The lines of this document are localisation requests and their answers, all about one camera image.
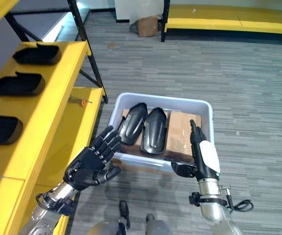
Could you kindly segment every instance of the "brown cardboard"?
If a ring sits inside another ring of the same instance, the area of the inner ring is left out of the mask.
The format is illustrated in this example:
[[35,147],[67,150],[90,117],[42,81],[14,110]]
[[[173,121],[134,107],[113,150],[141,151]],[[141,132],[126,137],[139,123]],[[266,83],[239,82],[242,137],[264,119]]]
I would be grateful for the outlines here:
[[[122,113],[126,117],[129,110],[125,109]],[[201,117],[199,115],[187,114],[177,111],[171,111],[169,117],[168,135],[166,150],[162,155],[146,154],[141,151],[142,133],[137,138],[134,145],[122,145],[123,153],[149,157],[149,158],[167,158],[180,162],[192,162],[192,151],[190,143],[191,125],[193,119],[197,126],[201,127]]]
[[201,127],[199,115],[171,111],[166,150],[163,153],[164,158],[187,163],[193,161],[190,143],[191,119],[195,121],[197,126]]
[[158,31],[158,16],[141,18],[136,22],[139,37],[156,36]]

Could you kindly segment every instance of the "plastic tray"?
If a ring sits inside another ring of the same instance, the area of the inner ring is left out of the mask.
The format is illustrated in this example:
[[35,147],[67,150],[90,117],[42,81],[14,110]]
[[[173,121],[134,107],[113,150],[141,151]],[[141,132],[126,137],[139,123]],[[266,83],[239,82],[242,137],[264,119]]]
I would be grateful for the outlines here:
[[[160,107],[162,109],[181,111],[188,114],[201,116],[201,125],[208,141],[214,142],[213,109],[211,105],[203,100],[184,99],[149,94],[122,93],[118,96],[114,110],[112,111],[109,125],[117,129],[122,120],[124,109],[130,109],[134,105],[144,102],[148,108]],[[155,170],[172,172],[170,162],[163,159],[140,157],[131,154],[115,153],[114,158],[119,159],[125,165],[146,167]]]

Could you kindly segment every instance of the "gray carpet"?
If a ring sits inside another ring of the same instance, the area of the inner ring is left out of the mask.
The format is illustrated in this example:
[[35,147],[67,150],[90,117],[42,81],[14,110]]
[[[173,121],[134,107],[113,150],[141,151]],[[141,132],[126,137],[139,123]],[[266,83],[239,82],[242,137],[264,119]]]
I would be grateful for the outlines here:
[[[97,133],[106,127],[123,92],[202,99],[214,110],[222,184],[236,202],[251,199],[248,213],[233,218],[245,235],[282,235],[282,35],[192,30],[139,38],[113,13],[90,13],[85,24],[109,104],[101,107]],[[59,40],[76,35],[76,29]],[[93,73],[89,63],[84,71]],[[77,86],[92,86],[79,76]],[[145,216],[164,219],[175,235],[210,235],[199,208],[188,204],[195,179],[124,170],[83,191],[67,234],[85,235],[94,223],[130,207],[130,235],[144,234]]]

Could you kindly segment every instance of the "white wall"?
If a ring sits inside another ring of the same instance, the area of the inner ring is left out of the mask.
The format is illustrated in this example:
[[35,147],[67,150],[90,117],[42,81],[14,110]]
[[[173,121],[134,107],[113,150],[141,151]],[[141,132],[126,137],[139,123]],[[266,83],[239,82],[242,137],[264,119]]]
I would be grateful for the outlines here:
[[108,9],[115,7],[114,0],[79,0],[83,7],[91,9]]

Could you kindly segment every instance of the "black holder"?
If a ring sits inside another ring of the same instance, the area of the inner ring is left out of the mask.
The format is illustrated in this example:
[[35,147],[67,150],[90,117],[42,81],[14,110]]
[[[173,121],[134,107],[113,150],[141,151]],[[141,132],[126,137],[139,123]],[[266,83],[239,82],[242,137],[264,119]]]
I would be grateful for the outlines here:
[[16,75],[0,79],[0,95],[29,96],[43,91],[45,81],[40,74],[16,72]]

